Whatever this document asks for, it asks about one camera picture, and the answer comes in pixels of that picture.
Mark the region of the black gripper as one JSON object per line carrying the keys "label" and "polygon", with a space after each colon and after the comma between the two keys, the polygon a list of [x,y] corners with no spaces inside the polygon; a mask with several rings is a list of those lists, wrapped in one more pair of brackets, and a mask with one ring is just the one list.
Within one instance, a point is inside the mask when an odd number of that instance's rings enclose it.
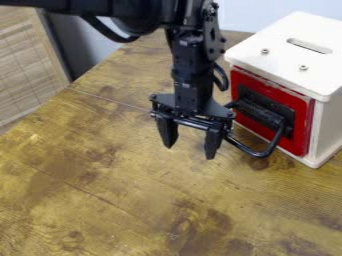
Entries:
{"label": "black gripper", "polygon": [[214,63],[186,81],[183,75],[173,73],[174,93],[153,94],[151,116],[157,120],[163,145],[171,148],[178,140],[178,125],[209,129],[205,138],[206,159],[213,160],[224,141],[224,130],[232,127],[234,113],[213,96],[214,86],[229,89],[229,78],[222,67]]}

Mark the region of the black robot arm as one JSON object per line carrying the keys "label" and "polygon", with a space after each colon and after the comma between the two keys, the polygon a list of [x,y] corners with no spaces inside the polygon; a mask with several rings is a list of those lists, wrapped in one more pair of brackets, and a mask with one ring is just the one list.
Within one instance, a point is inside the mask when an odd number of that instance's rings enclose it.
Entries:
{"label": "black robot arm", "polygon": [[0,6],[78,16],[118,43],[131,43],[163,29],[173,54],[174,92],[150,96],[151,116],[166,147],[174,146],[178,127],[185,125],[206,132],[206,158],[215,158],[233,114],[213,97],[214,90],[229,89],[228,75],[217,64],[226,38],[214,0],[0,0]]}

